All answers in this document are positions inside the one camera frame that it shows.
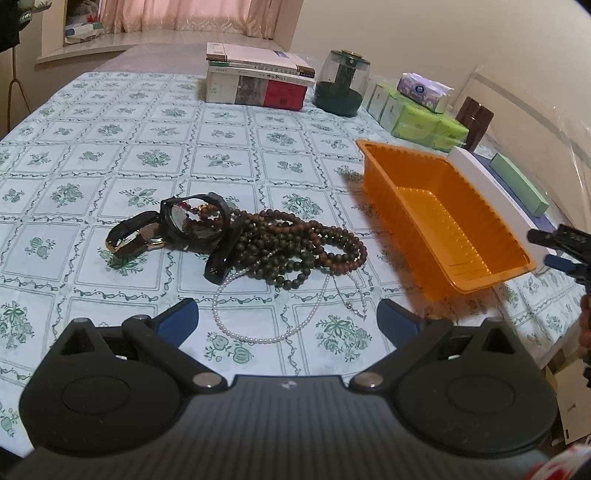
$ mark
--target window sill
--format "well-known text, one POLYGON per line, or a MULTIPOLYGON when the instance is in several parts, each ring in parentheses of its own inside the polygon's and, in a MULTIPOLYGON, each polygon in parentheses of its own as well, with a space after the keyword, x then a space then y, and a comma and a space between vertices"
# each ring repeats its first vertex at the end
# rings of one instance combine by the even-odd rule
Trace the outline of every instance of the window sill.
POLYGON ((240 34, 225 34, 215 32, 192 32, 176 30, 152 30, 146 32, 133 33, 115 33, 105 34, 100 37, 75 45, 58 48, 57 50, 37 57, 36 64, 47 63, 55 60, 69 59, 83 55, 93 55, 97 53, 110 53, 129 50, 140 44, 148 43, 176 43, 190 45, 195 43, 207 43, 208 41, 217 41, 222 43, 235 43, 250 47, 273 48, 282 50, 272 40, 263 40, 262 38, 246 37, 240 34))

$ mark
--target stack of books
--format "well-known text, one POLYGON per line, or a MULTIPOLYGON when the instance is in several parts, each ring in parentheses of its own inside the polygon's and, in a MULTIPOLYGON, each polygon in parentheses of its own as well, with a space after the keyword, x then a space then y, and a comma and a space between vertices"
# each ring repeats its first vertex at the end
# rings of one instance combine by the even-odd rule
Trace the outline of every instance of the stack of books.
POLYGON ((297 55, 227 43, 207 44, 209 103, 300 110, 314 69, 297 55))

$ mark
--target pearl necklace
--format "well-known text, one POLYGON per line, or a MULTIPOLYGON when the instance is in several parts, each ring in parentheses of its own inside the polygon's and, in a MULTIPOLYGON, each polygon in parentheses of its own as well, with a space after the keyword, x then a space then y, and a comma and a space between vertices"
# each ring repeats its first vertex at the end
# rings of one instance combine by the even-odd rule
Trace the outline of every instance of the pearl necklace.
MULTIPOLYGON (((237 278, 240 278, 241 276, 245 275, 249 270, 250 270, 250 268, 245 268, 245 269, 240 270, 236 273, 228 275, 226 277, 226 279, 222 282, 222 284, 217 288, 217 290, 212 298, 213 320, 216 322, 217 327, 222 331, 222 333, 224 335, 227 335, 228 337, 233 338, 234 340, 238 340, 240 342, 246 342, 246 343, 263 343, 265 345, 268 345, 270 343, 279 343, 282 340, 285 340, 285 339, 289 338, 290 336, 295 335, 300 330, 302 330, 302 328, 304 328, 306 325, 308 325, 310 323, 310 321, 312 320, 312 317, 316 313, 316 310, 318 310, 318 306, 320 305, 320 302, 322 301, 322 297, 324 296, 324 292, 326 291, 326 286, 328 285, 329 278, 333 277, 333 279, 334 279, 334 276, 332 274, 327 274, 326 278, 324 279, 324 283, 322 284, 322 289, 320 290, 320 293, 318 295, 318 299, 314 303, 314 306, 312 307, 311 312, 308 314, 308 316, 306 317, 306 319, 302 323, 297 325, 295 328, 287 330, 287 333, 284 333, 283 335, 278 335, 278 336, 272 337, 272 338, 255 338, 255 337, 249 337, 246 335, 239 335, 239 334, 231 331, 230 329, 228 329, 223 324, 223 322, 220 318, 220 315, 219 315, 219 310, 217 308, 217 304, 219 302, 219 297, 222 294, 223 290, 231 282, 233 282, 237 278)), ((365 303, 363 291, 361 290, 361 287, 360 287, 359 283, 357 282, 357 279, 351 273, 347 273, 347 275, 353 281, 353 283, 355 284, 355 287, 357 288, 357 290, 359 292, 359 295, 361 296, 361 305, 363 308, 363 315, 359 312, 359 310, 353 308, 353 304, 350 301, 347 301, 347 302, 344 301, 343 303, 345 304, 345 307, 347 307, 349 310, 351 310, 355 315, 358 315, 363 320, 365 320, 367 317, 367 305, 365 303)), ((342 296, 339 292, 338 287, 337 287, 337 292, 339 293, 339 296, 342 299, 342 296)))

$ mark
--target table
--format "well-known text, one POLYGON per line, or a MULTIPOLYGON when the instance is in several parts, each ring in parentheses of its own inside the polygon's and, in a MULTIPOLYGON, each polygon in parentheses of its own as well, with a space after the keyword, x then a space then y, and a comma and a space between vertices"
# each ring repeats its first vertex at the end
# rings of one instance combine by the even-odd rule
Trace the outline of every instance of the table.
MULTIPOLYGON (((383 297, 461 325, 503 316, 534 358, 576 321, 582 288, 555 271, 427 301, 364 197, 354 140, 409 144, 365 111, 336 117, 315 108, 310 95, 301 112, 208 105, 199 99, 202 88, 189 74, 85 73, 0 142, 2 447, 30 450, 18 398, 74 317, 119 325, 193 297, 199 327, 181 348, 229 381, 236 374, 340 374, 345 382, 392 351, 376 325, 383 297), (213 322, 217 287, 202 277, 204 255, 162 249, 121 262, 105 249, 120 220, 158 208, 162 198, 209 191, 250 212, 287 210, 355 231, 369 252, 355 272, 367 318, 345 308, 342 298, 356 308, 361 302, 350 279, 339 277, 297 336, 276 345, 235 342, 213 322)), ((241 278, 222 294, 222 319, 244 335, 280 335, 306 318, 323 280, 315 271, 286 292, 241 278)))

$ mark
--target red book spine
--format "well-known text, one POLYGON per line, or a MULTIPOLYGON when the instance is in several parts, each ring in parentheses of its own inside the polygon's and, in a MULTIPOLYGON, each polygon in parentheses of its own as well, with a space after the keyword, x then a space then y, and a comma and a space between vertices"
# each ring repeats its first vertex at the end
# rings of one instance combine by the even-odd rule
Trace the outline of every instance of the red book spine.
POLYGON ((283 108, 286 110, 301 110, 308 88, 293 83, 269 80, 263 106, 283 108))

